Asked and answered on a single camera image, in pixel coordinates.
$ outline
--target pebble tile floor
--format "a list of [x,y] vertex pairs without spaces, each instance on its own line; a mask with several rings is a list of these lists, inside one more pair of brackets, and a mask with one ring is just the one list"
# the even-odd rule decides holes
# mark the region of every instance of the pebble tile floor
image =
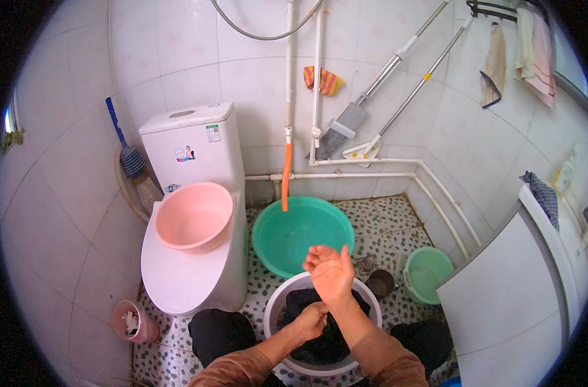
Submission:
[[[336,201],[350,219],[355,233],[355,248],[352,255],[357,277],[365,282],[375,269],[395,273],[398,257],[410,254],[421,246],[432,246],[421,220],[416,215],[405,194]],[[251,228],[261,208],[247,209],[247,220]],[[251,321],[256,338],[265,339],[264,308],[268,299],[285,280],[272,274],[262,265],[249,243],[249,283],[247,297],[240,310]],[[395,324],[408,324],[429,319],[444,319],[439,306],[421,305],[414,302],[404,290],[399,275],[396,288],[379,301],[383,312],[383,329]],[[136,386],[186,386],[191,378],[202,370],[202,365],[191,351],[191,337],[187,325],[189,319],[164,314],[152,304],[143,285],[139,289],[139,301],[149,318],[159,323],[161,334],[155,344],[135,344],[131,354],[132,378]],[[435,370],[430,386],[438,386],[457,368],[455,353]],[[298,374],[279,364],[274,373],[287,386],[350,386],[363,378],[360,368],[343,375],[317,378]]]

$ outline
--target toilet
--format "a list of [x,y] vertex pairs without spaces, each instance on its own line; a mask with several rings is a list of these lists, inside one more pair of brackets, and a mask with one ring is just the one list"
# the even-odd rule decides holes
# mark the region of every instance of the toilet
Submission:
[[159,241],[155,202],[141,253],[143,285],[162,312],[190,317],[208,308],[236,312],[247,285],[248,226],[244,170],[232,103],[208,104],[157,114],[139,134],[165,196],[195,182],[214,182],[231,194],[234,210],[224,241],[190,255]]

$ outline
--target yellow striped cloth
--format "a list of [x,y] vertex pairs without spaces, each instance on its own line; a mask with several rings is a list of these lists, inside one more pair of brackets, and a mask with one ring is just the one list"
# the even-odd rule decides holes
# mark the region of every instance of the yellow striped cloth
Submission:
[[[307,66],[303,69],[305,85],[309,90],[313,89],[314,71],[314,66]],[[343,79],[320,67],[320,94],[331,97],[343,83]]]

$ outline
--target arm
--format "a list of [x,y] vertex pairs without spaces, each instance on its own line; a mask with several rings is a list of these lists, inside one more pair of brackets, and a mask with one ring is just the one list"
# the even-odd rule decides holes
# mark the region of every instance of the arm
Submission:
[[373,384],[427,386],[418,358],[375,326],[352,297],[354,267],[347,245],[341,254],[328,246],[312,246],[303,268],[339,325],[352,356]]
[[307,340],[322,334],[328,307],[323,302],[307,306],[296,320],[274,336],[244,351],[214,360],[191,379],[189,386],[257,386],[270,371]]

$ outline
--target orange hose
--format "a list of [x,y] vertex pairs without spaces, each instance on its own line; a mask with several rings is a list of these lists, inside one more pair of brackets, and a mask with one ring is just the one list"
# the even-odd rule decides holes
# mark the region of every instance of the orange hose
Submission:
[[288,186],[290,185],[290,164],[292,161],[292,144],[285,144],[285,164],[283,165],[283,180],[281,186],[281,209],[288,211]]

